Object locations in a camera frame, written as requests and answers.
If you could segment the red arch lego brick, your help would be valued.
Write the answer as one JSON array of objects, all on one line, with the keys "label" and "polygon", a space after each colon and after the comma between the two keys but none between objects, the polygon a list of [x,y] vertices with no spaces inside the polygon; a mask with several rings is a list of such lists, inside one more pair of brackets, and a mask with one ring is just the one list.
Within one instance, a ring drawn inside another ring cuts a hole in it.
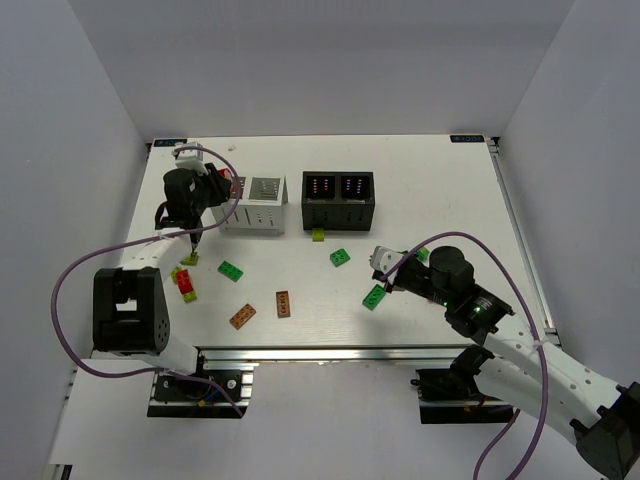
[{"label": "red arch lego brick", "polygon": [[227,168],[220,169],[220,170],[218,171],[218,173],[219,173],[223,178],[225,178],[226,180],[229,180],[229,181],[232,181],[232,180],[233,180],[233,175],[232,175],[232,173],[230,172],[230,170],[229,170],[229,169],[227,169]]}]

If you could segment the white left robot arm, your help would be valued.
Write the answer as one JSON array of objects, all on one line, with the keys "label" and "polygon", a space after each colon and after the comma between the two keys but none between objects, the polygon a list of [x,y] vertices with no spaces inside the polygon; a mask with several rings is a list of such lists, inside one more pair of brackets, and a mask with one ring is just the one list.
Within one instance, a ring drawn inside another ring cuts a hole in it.
[{"label": "white left robot arm", "polygon": [[191,375],[197,370],[198,349],[171,332],[164,283],[196,250],[205,210],[230,199],[231,181],[207,163],[173,169],[163,182],[166,201],[155,215],[159,236],[120,266],[94,276],[93,343],[100,352]]}]

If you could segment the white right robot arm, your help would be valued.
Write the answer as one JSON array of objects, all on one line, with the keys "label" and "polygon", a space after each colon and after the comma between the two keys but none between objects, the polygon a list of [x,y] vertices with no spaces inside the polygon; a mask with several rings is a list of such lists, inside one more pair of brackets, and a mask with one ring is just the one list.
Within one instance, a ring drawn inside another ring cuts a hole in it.
[{"label": "white right robot arm", "polygon": [[451,364],[465,386],[537,416],[605,478],[630,473],[639,459],[638,383],[606,378],[539,336],[476,283],[473,266],[456,247],[438,247],[421,261],[378,246],[370,266],[387,291],[442,306],[445,320],[471,341]]}]

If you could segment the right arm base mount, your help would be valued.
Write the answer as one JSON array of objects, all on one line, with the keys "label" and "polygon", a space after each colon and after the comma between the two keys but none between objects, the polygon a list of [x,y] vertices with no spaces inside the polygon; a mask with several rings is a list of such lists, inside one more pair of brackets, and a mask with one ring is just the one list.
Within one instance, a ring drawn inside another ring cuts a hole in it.
[{"label": "right arm base mount", "polygon": [[483,394],[476,376],[480,367],[494,356],[483,347],[463,350],[447,368],[416,371],[410,381],[419,399],[420,420],[425,425],[508,423],[514,408]]}]

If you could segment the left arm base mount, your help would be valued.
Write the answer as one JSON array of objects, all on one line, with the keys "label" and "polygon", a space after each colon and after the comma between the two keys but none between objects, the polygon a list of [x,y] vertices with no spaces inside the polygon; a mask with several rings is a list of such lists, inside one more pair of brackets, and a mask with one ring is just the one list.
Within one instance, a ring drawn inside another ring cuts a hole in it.
[{"label": "left arm base mount", "polygon": [[249,406],[256,364],[200,355],[193,380],[157,374],[147,407],[149,418],[240,419]]}]

